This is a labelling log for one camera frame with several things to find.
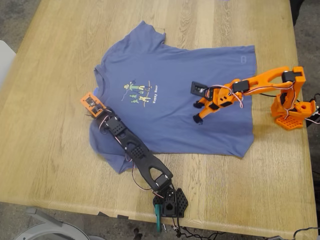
black wire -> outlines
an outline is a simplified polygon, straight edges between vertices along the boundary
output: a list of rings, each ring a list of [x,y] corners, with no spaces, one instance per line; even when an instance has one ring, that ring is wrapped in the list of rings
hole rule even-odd
[[[175,187],[174,187],[174,185],[173,185],[172,183],[171,183],[171,186],[172,186],[172,189],[174,190],[175,207],[176,207],[176,209],[177,209],[177,213],[176,213],[176,224],[177,224],[177,228],[178,228],[177,234],[180,233],[180,236],[184,235],[186,238],[194,237],[194,238],[198,238],[198,239],[200,239],[200,240],[203,240],[203,239],[208,239],[208,240],[210,240],[210,238],[211,238],[214,234],[215,234],[215,236],[214,236],[214,239],[213,239],[213,240],[215,240],[218,235],[225,234],[225,232],[214,232],[214,233],[212,233],[212,234],[211,234],[210,236],[208,236],[208,237],[206,237],[206,236],[200,236],[199,234],[193,234],[193,233],[189,232],[189,230],[188,230],[186,227],[183,227],[182,229],[185,230],[185,231],[187,231],[190,235],[187,236],[187,234],[181,233],[181,228],[180,228],[180,224],[179,224],[179,203],[178,203],[178,198],[177,198],[177,191],[176,191],[176,189],[175,189]]]
[[[185,226],[182,227],[182,229],[185,230],[185,231],[187,231],[188,234],[190,234],[189,236],[187,236],[185,233],[181,233],[181,235],[185,235],[186,238],[194,237],[194,238],[198,238],[198,239],[208,239],[208,240],[210,240],[210,238],[211,238],[213,235],[215,235],[215,236],[214,236],[214,239],[213,239],[213,240],[215,240],[218,235],[225,234],[225,232],[214,232],[214,233],[212,233],[210,236],[200,236],[199,234],[193,234],[193,233],[191,233]]]
[[[272,97],[272,98],[275,98],[276,97],[276,95],[269,95],[269,94],[265,94],[265,93],[259,93],[260,95],[263,95],[263,96],[267,96],[267,97]]]
[[[320,229],[320,227],[311,226],[311,227],[307,227],[307,228],[298,229],[297,231],[294,232],[293,239],[291,239],[291,240],[296,240],[297,233],[299,233],[301,231],[307,231],[307,230],[310,230],[310,229]],[[278,236],[266,237],[265,239],[268,240],[268,239],[273,239],[275,237],[280,237],[280,236],[278,235]]]
[[[260,93],[260,94],[263,95],[263,96],[272,97],[272,98],[276,97],[276,95],[269,95],[269,94],[265,94],[265,93]]]
[[[293,234],[293,239],[292,239],[292,240],[296,240],[296,234],[297,234],[298,232],[307,231],[307,230],[309,230],[309,229],[320,229],[320,227],[311,226],[311,227],[299,229],[299,230],[297,230],[297,231],[294,232],[294,234]]]

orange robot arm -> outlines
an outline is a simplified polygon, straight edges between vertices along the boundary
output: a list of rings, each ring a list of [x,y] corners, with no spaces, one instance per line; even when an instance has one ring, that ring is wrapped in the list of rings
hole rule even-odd
[[[281,77],[282,83],[272,83],[274,78]],[[210,114],[240,101],[243,107],[244,96],[261,94],[273,90],[280,90],[271,106],[271,114],[276,117],[275,122],[287,130],[301,128],[305,118],[310,117],[316,111],[316,102],[296,102],[302,85],[306,81],[304,70],[296,66],[290,71],[283,66],[271,69],[257,76],[246,79],[234,79],[225,85],[213,85],[204,88],[204,85],[193,82],[191,93],[203,96],[194,106],[203,110],[193,116],[196,123]]]

gray floor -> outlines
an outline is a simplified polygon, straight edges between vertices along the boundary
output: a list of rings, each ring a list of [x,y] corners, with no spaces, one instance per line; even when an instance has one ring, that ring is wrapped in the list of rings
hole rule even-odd
[[[0,0],[0,40],[5,41],[15,52],[26,33],[40,0]],[[295,26],[295,39],[299,64],[304,66],[307,82],[303,87],[303,97],[309,100],[316,92],[320,93],[320,1],[306,0],[300,10]],[[308,138],[312,169],[320,173],[320,126],[308,128]],[[25,206],[0,202],[0,240],[14,239],[18,233],[34,225],[36,221],[24,214]],[[168,233],[156,233],[154,223],[116,219],[103,216],[43,210],[58,220],[73,223],[78,218],[84,221],[84,231],[107,240],[131,240],[133,229],[139,228],[143,239],[176,239],[175,232],[167,226]],[[190,231],[208,236],[212,231],[190,228]],[[216,240],[262,240],[262,237],[226,233]]]

cable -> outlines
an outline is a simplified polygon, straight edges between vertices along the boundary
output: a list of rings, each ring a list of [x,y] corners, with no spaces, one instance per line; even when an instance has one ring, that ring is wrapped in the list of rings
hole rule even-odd
[[[297,234],[298,232],[307,231],[307,230],[310,230],[310,229],[320,229],[320,227],[311,226],[311,227],[299,229],[299,230],[297,230],[297,231],[294,232],[294,234],[293,234],[293,239],[292,239],[292,240],[296,240],[296,234]]]
[[[216,85],[212,85],[211,87],[220,87],[220,88],[224,88],[224,89],[228,89],[229,90],[229,96],[230,95],[233,95],[238,101],[239,101],[239,105],[240,105],[240,108],[243,109],[244,108],[244,104],[242,102],[242,99],[240,99],[233,91],[230,87],[227,87],[227,86],[224,86],[224,85],[219,85],[219,84],[216,84]]]
[[[218,235],[225,234],[225,232],[218,232],[218,231],[217,231],[217,232],[212,233],[210,236],[200,236],[199,234],[193,234],[193,233],[191,233],[185,226],[182,227],[182,229],[185,230],[185,231],[187,231],[188,234],[190,234],[189,236],[187,236],[185,233],[181,233],[181,235],[185,235],[186,238],[194,237],[194,238],[198,238],[198,239],[208,239],[208,240],[210,240],[210,238],[211,238],[213,235],[215,235],[214,238],[213,238],[213,240],[215,240]]]
[[[135,178],[134,178],[134,170],[135,170],[135,163],[133,163],[132,172],[131,172],[132,179],[133,179],[135,185],[137,185],[137,186],[138,186],[141,190],[143,190],[143,191],[149,191],[149,190],[151,190],[151,187],[150,187],[150,188],[143,188],[143,187],[141,187],[141,186],[136,182],[136,180],[135,180]]]
[[[293,234],[293,239],[291,239],[291,240],[296,240],[296,235],[297,235],[297,233],[299,233],[299,232],[301,232],[301,231],[308,231],[308,230],[310,230],[310,229],[320,229],[320,227],[311,226],[311,227],[307,227],[307,228],[298,229],[297,231],[294,232],[294,234]],[[278,235],[278,236],[266,237],[265,240],[273,239],[273,238],[276,238],[276,237],[280,237],[280,238],[281,238],[281,236]]]
[[[316,122],[316,121],[313,121],[313,120],[308,119],[308,118],[306,118],[305,120],[310,121],[310,122],[313,122],[314,124],[320,124],[320,122]]]
[[[124,153],[124,157],[125,157],[125,160],[126,160],[128,163],[130,163],[130,162],[132,161],[132,158],[128,161],[127,153],[126,153],[126,152]]]
[[[259,93],[260,95],[263,95],[263,96],[267,96],[267,97],[272,97],[272,98],[275,98],[276,95],[269,95],[269,94],[265,94],[265,93]]]
[[[161,195],[159,195],[159,194],[155,193],[155,191],[152,191],[152,193],[153,193],[154,195],[158,196],[159,198],[164,199],[164,197],[163,197],[163,196],[161,196]]]
[[[101,129],[102,124],[105,122],[105,120],[106,120],[108,117],[109,117],[109,115],[105,116],[105,118],[102,120],[102,122],[100,123],[100,126],[99,126],[99,132],[102,133],[102,134],[104,134],[104,135],[107,134],[108,132],[103,133],[103,132],[101,132],[100,129]]]

